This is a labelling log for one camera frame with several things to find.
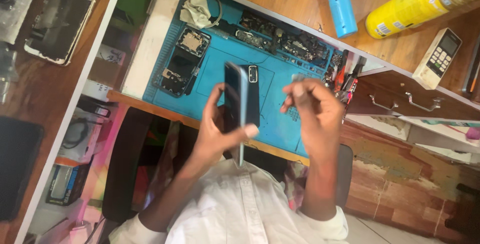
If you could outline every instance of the blue silicone repair mat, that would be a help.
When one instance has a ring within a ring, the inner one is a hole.
[[[168,63],[177,36],[185,26],[185,23],[179,20],[180,10],[185,1],[186,0],[179,1],[167,37],[155,63],[150,82],[143,94],[143,99],[154,105],[200,120],[203,107],[213,86],[218,82],[224,81],[224,63],[226,61],[232,61],[237,65],[255,64],[259,67],[260,92],[260,133],[255,139],[262,143],[267,143],[307,157],[300,138],[300,119],[297,110],[291,108],[286,114],[279,112],[280,106],[286,97],[282,92],[282,88],[291,82],[292,74],[301,73],[305,77],[323,79],[326,68],[321,69],[317,66],[310,65],[280,50],[278,50],[277,55],[274,56],[269,52],[246,44],[235,37],[225,39],[213,31],[202,29],[202,32],[212,36],[212,40],[210,47],[205,53],[203,63],[191,93],[189,95],[183,95],[180,98],[175,98],[159,90],[152,84],[152,82],[157,79],[157,71],[163,70],[165,63]],[[245,7],[231,0],[220,1],[222,2],[223,9],[222,19],[228,21],[230,24],[237,24],[241,27],[239,21]],[[212,16],[217,17],[219,15],[218,2],[216,0],[207,0],[207,2]],[[298,32],[298,30],[291,27],[289,31]],[[255,34],[268,38],[260,33]],[[327,48],[331,50],[331,57],[334,49],[328,45]],[[221,104],[223,104],[223,97],[219,102],[219,105]]]

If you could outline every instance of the drawer handle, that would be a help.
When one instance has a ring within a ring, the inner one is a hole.
[[[420,105],[418,105],[418,104],[413,103],[413,101],[412,101],[412,94],[410,94],[410,93],[408,93],[408,92],[405,92],[405,94],[408,96],[408,102],[409,102],[411,105],[413,105],[413,106],[415,106],[415,107],[418,107],[418,108],[420,108],[420,109],[422,109],[422,110],[425,110],[425,111],[427,111],[427,112],[431,112],[431,111],[433,111],[433,110],[435,110],[435,109],[440,108],[440,102],[442,101],[441,98],[435,98],[435,99],[433,99],[433,105],[432,105],[432,106],[430,107],[430,109],[429,109],[429,108],[425,108],[425,107],[422,107],[422,106],[420,106]]]
[[[370,98],[371,98],[371,102],[373,103],[373,105],[379,106],[379,107],[381,107],[381,108],[383,108],[383,109],[386,109],[386,110],[391,111],[391,110],[393,110],[393,109],[395,109],[395,108],[398,107],[398,104],[397,104],[395,101],[393,102],[393,106],[392,106],[391,108],[385,107],[385,106],[383,106],[383,105],[380,105],[380,104],[378,104],[378,103],[375,103],[375,96],[374,96],[374,95],[369,95],[369,96],[370,96]]]

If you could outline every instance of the cloth rag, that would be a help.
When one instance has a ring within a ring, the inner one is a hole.
[[[180,11],[180,20],[187,22],[190,26],[202,29],[212,24],[210,22],[210,11],[207,0],[187,0]]]

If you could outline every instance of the phone parts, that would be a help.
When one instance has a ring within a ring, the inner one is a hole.
[[[153,85],[174,97],[181,97],[197,72],[210,41],[210,35],[186,26],[168,63],[155,76]]]
[[[25,51],[66,66],[92,12],[95,0],[45,0]]]

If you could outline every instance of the yellow spray can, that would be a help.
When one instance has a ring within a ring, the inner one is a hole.
[[[390,0],[368,15],[365,26],[370,36],[382,39],[472,1],[475,0]]]

